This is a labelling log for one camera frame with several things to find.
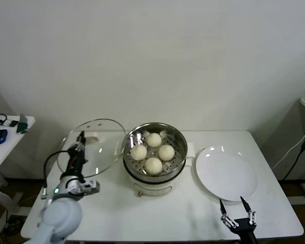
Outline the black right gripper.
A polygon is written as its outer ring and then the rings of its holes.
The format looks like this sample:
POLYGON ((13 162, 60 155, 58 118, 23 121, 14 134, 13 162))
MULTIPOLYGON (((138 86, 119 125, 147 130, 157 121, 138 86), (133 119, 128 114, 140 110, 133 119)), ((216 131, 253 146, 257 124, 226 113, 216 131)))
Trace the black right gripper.
POLYGON ((242 219, 231 219, 227 211, 225 209, 225 206, 221 199, 219 199, 220 202, 220 211, 221 211, 221 221, 230 228, 230 231, 240 238, 241 244, 258 244, 258 240, 256 236, 254 235, 254 230, 256 228, 256 221, 255 221, 255 211, 252 211, 250 208, 250 205, 246 202, 246 200, 241 196, 240 197, 242 204, 248 214, 248 218, 242 218, 242 219))

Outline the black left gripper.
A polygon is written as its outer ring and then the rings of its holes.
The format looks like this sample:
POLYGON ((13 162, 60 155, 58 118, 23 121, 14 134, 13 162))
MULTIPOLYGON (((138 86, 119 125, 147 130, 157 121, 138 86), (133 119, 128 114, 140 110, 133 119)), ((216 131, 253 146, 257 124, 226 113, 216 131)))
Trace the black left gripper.
POLYGON ((77 143, 72 144, 70 146, 70 149, 67 150, 69 160, 67 163, 66 175, 83 178, 82 169, 83 165, 87 162, 87 160, 85 159, 85 145, 85 132, 81 131, 79 136, 77 137, 77 143))

